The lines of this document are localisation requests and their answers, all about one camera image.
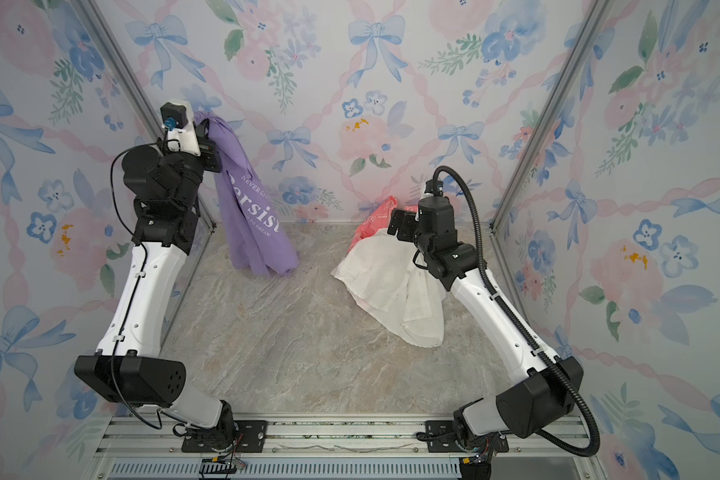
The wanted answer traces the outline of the white cloth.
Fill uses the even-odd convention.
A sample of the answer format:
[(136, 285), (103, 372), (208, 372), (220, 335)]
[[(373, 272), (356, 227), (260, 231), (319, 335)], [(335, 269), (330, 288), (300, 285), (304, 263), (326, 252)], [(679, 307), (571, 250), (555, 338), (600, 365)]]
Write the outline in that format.
[(436, 348), (444, 340), (446, 292), (414, 265), (416, 252), (413, 244), (380, 230), (357, 242), (331, 275), (388, 331), (411, 345)]

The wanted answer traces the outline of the purple printed t-shirt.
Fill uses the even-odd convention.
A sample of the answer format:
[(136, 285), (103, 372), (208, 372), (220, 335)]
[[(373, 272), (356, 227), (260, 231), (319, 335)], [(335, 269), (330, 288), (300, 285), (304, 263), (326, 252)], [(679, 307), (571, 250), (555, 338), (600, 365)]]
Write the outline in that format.
[(298, 253), (233, 129), (208, 112), (196, 113), (195, 122), (198, 128), (207, 127), (219, 154), (221, 171), (214, 181), (233, 267), (265, 277), (296, 269)]

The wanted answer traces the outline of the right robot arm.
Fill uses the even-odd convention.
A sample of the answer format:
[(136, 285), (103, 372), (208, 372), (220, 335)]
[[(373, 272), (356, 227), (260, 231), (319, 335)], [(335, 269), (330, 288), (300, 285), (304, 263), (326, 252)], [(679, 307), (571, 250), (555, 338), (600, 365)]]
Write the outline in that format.
[(476, 320), (498, 352), (511, 386), (454, 413), (461, 443), (493, 433), (527, 438), (570, 414), (583, 369), (541, 340), (505, 297), (487, 267), (482, 244), (459, 240), (450, 201), (420, 200), (416, 211), (393, 211), (388, 234), (416, 248), (414, 264), (428, 272)]

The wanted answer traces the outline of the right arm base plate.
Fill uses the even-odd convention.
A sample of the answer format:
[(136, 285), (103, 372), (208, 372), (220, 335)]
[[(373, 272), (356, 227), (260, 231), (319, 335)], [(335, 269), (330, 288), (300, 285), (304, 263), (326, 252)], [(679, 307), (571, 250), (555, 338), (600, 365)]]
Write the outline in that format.
[(456, 419), (428, 420), (424, 423), (424, 431), (417, 432), (415, 437), (426, 444), (430, 453), (477, 456), (485, 451), (494, 455), (509, 451), (507, 437), (502, 432), (477, 436)]

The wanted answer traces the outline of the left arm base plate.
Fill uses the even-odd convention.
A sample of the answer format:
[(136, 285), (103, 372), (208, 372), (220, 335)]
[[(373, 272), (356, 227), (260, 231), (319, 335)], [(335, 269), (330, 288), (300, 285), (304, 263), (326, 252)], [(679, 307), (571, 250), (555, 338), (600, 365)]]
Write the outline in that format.
[(236, 420), (222, 429), (193, 429), (184, 435), (182, 453), (261, 453), (267, 436), (266, 420)]

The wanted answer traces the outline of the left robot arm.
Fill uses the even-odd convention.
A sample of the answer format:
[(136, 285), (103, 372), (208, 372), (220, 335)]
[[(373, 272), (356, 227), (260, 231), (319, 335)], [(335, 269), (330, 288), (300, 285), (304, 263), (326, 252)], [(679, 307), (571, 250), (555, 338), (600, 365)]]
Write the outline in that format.
[(136, 225), (129, 277), (95, 352), (81, 355), (75, 375), (105, 400), (130, 411), (156, 406), (188, 435), (230, 436), (229, 404), (192, 386), (179, 361), (160, 355), (163, 321), (178, 273), (200, 219), (198, 190), (205, 172), (221, 170), (209, 123), (165, 127), (165, 136), (133, 147), (120, 159), (134, 195)]

